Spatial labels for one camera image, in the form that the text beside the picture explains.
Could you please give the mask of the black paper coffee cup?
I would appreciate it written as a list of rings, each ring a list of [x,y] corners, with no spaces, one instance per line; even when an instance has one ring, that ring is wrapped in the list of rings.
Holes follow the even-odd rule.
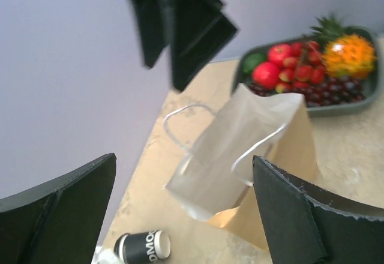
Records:
[[[155,263],[170,256],[170,238],[163,230],[125,233],[116,240],[113,251],[124,263]]]

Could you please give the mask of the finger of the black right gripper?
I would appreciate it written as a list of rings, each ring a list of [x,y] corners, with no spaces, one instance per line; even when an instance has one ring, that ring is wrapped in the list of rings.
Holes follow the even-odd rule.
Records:
[[[182,92],[237,33],[223,0],[160,0],[172,86]]]
[[[130,0],[136,19],[143,65],[153,68],[166,46],[160,0]]]

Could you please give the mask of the brown paper takeout bag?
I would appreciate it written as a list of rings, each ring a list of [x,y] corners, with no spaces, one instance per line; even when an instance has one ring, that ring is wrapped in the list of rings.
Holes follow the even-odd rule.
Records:
[[[252,187],[253,157],[315,180],[316,150],[305,98],[297,93],[261,97],[240,84],[213,117],[184,148],[185,157],[165,188],[191,218],[267,250]]]

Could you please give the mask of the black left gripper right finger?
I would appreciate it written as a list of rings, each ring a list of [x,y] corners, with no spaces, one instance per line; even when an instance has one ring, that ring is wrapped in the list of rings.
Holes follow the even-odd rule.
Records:
[[[273,263],[383,263],[383,209],[253,158],[253,187]]]

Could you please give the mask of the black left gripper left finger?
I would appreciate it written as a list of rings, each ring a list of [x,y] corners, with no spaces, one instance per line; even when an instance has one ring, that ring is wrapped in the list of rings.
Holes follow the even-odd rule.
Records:
[[[105,154],[1,199],[1,263],[91,263],[115,176]]]

